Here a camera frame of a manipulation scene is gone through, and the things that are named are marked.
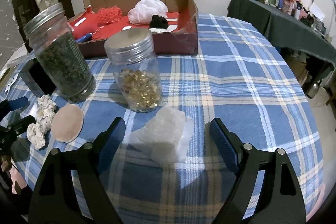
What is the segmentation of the black fuzzy pom-pom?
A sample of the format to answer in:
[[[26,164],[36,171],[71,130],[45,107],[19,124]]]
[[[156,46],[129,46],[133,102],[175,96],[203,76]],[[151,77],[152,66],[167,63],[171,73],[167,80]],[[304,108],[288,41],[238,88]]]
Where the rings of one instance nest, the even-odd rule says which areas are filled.
[[[165,17],[153,15],[149,23],[149,28],[165,29],[169,27],[168,21]]]

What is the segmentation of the cardboard box with red lining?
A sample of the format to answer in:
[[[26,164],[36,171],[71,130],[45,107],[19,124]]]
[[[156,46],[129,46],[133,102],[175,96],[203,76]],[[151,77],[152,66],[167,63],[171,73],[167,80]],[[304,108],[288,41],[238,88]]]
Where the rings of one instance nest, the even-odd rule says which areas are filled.
[[[152,32],[157,55],[198,53],[198,11],[194,0],[83,0],[84,11],[69,20],[84,57],[106,55],[104,42],[127,29]]]

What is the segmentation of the blue plaid tablecloth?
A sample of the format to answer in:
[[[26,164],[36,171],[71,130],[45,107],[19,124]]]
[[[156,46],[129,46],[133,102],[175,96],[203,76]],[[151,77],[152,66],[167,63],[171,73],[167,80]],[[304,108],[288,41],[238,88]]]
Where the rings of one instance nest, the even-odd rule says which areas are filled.
[[[306,96],[277,50],[249,23],[202,14],[196,56],[160,56],[162,105],[194,121],[185,161],[158,165],[127,140],[106,191],[125,223],[211,223],[234,182],[210,137],[220,118],[257,149],[283,148],[307,214],[318,208],[323,156]]]

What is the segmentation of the red fabric pouch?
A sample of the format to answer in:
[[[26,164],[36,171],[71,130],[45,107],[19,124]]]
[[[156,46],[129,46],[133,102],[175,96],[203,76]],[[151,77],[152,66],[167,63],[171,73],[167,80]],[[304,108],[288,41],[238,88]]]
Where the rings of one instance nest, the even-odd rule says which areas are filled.
[[[70,26],[72,27],[73,31],[72,34],[75,39],[79,39],[88,33],[95,33],[98,27],[98,15],[92,13],[86,13],[70,22]]]

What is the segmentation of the small glass jar gold beads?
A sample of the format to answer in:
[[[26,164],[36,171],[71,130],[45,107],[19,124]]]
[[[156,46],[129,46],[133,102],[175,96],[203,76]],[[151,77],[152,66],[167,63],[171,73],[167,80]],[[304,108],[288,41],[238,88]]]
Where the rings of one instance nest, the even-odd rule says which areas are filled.
[[[161,102],[162,87],[150,30],[120,31],[105,41],[104,50],[129,108],[139,113],[154,110]]]

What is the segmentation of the white mesh bath loofah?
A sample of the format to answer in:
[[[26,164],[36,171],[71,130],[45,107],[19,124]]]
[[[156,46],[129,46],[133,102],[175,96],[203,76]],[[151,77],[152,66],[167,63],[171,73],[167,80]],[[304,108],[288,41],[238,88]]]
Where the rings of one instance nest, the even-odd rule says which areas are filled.
[[[140,0],[133,9],[127,13],[131,24],[149,24],[153,15],[163,16],[167,19],[168,8],[160,0]]]

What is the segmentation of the tall jar of dark leaves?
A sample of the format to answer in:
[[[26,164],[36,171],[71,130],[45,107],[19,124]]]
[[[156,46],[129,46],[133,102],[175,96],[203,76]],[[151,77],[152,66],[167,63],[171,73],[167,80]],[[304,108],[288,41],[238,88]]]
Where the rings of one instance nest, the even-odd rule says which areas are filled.
[[[57,3],[40,12],[23,28],[29,46],[62,97],[70,103],[85,101],[95,89],[95,78]]]

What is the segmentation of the red foam net ball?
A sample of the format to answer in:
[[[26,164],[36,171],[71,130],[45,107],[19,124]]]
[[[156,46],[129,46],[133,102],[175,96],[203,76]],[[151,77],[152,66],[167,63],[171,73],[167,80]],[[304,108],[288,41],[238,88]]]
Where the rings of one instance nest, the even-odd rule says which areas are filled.
[[[121,20],[122,10],[118,6],[101,8],[98,11],[98,25],[104,26]]]

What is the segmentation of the beige round powder puff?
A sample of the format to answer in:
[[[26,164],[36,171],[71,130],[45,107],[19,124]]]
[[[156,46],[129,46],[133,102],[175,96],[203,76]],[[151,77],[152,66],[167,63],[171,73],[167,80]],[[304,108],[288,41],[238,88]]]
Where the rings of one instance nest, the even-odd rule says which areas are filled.
[[[70,143],[78,137],[83,122],[81,109],[76,105],[66,105],[58,110],[52,120],[52,136],[59,142]]]

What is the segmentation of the white soft cloth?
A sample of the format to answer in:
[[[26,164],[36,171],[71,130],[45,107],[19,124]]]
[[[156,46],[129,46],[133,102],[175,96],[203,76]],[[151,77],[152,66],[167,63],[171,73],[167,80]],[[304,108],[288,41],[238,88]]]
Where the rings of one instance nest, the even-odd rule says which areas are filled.
[[[158,164],[184,162],[194,134],[194,120],[165,105],[142,128],[133,131],[129,144]]]

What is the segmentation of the dark green covered side table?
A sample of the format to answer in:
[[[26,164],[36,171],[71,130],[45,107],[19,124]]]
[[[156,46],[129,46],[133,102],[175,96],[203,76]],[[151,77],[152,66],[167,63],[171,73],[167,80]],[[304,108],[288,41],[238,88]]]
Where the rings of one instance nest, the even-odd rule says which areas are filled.
[[[227,16],[252,24],[275,47],[302,51],[335,67],[334,46],[279,9],[255,0],[231,0]]]

